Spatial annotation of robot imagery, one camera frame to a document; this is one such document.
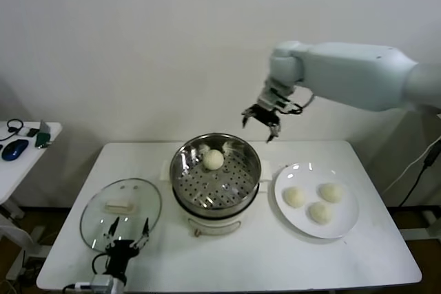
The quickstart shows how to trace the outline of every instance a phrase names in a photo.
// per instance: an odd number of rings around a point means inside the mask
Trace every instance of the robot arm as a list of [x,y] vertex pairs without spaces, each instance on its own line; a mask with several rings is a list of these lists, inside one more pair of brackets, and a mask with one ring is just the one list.
[[[116,228],[119,224],[119,216],[109,228],[104,238],[108,241],[105,247],[105,253],[100,253],[92,260],[92,270],[94,277],[91,282],[77,282],[67,285],[63,288],[63,293],[67,289],[74,289],[75,292],[92,292],[94,294],[123,294],[127,278],[125,270],[131,258],[136,257],[139,251],[145,246],[149,240],[149,218],[145,220],[141,237],[138,241],[122,240],[121,237],[114,239]],[[97,258],[106,255],[108,260],[105,265],[105,272],[97,274],[94,263]]]
[[350,43],[318,45],[287,41],[269,60],[269,75],[257,103],[243,112],[243,125],[254,117],[270,128],[268,141],[280,132],[281,114],[301,114],[288,97],[296,85],[316,96],[380,112],[407,107],[441,112],[441,65],[422,65],[387,46]]

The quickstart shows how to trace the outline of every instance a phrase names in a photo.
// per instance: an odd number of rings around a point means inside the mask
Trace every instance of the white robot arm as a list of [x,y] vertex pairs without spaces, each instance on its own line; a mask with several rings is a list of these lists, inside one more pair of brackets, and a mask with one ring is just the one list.
[[257,103],[243,112],[243,125],[254,117],[280,132],[281,114],[301,114],[288,97],[296,85],[316,96],[375,112],[406,107],[441,112],[441,65],[423,65],[387,46],[350,43],[302,44],[286,41],[269,60],[269,75]]

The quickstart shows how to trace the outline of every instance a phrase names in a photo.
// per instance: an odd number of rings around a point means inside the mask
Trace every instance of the pot lid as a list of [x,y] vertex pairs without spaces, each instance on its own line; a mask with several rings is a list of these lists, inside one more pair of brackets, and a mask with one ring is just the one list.
[[[137,241],[147,219],[152,232],[161,207],[161,195],[151,182],[140,178],[118,180],[93,196],[84,208],[81,237],[90,248],[100,252],[113,240]],[[114,235],[109,238],[112,225]]]

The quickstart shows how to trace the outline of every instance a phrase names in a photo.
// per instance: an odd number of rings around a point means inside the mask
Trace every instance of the wooden floor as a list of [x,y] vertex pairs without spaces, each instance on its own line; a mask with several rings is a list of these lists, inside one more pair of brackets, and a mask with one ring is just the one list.
[[[41,244],[52,244],[57,237],[67,211],[27,211],[24,219],[19,221],[20,226],[28,232],[37,226],[46,226],[42,235]],[[425,221],[417,213],[400,212],[393,216],[400,229],[424,227]],[[408,242],[409,248],[422,271],[422,281],[419,284],[408,286],[394,286],[375,289],[354,289],[338,291],[342,294],[441,294],[441,244],[437,240]],[[11,264],[20,252],[17,245],[3,237],[0,240],[0,282],[4,280]],[[44,291],[33,286],[19,286],[15,284],[18,294],[43,294]],[[0,284],[0,294],[14,294],[8,284]]]

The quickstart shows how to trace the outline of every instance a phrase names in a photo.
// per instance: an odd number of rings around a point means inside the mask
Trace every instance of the computer mouse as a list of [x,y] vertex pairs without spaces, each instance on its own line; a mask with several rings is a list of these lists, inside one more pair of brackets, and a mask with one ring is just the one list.
[[1,152],[1,158],[5,161],[16,160],[28,145],[29,141],[26,139],[14,140],[6,145],[5,149]]

